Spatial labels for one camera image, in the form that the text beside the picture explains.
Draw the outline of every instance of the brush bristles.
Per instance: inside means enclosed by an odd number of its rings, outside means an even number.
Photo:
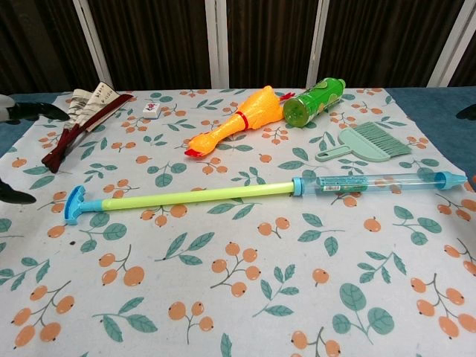
[[[390,157],[409,154],[411,152],[409,147],[395,139],[392,135],[387,134],[374,123],[368,122],[361,124],[354,130],[379,149],[385,151]]]

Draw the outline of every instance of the curtain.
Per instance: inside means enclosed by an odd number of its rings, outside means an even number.
[[[306,85],[318,0],[227,0],[231,88]]]
[[[89,0],[117,90],[210,88],[204,0]]]
[[[449,85],[476,86],[476,33],[469,42],[463,57],[461,57]]]
[[[332,0],[318,79],[426,86],[463,0]]]
[[[72,1],[0,0],[0,8],[0,93],[97,85]]]

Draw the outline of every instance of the brush handle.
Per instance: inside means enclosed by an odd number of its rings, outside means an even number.
[[[338,158],[339,156],[350,154],[351,152],[352,149],[350,149],[350,147],[347,145],[341,145],[339,147],[333,147],[332,149],[321,151],[320,153],[316,154],[315,159],[317,161],[323,162],[333,158]]]

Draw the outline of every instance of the rubber chicken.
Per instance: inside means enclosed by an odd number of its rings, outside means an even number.
[[[293,94],[279,98],[271,86],[253,93],[237,111],[221,126],[211,132],[197,135],[188,143],[185,155],[200,157],[212,152],[216,145],[229,135],[247,129],[259,129],[261,126],[283,119],[280,101]]]

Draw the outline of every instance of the table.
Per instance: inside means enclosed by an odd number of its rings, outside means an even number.
[[[233,135],[200,161],[183,155],[188,138],[225,121],[252,91],[133,92],[56,175],[40,160],[62,124],[45,118],[0,159],[2,178],[37,198],[0,205],[2,356],[473,355],[468,184],[90,213],[64,225],[78,184],[87,199],[102,199],[301,174],[462,173],[382,89],[347,89],[303,129],[274,123]],[[67,100],[55,104],[67,109]],[[151,101],[162,106],[158,120],[141,118]],[[343,127],[368,120],[412,154],[314,159]]]

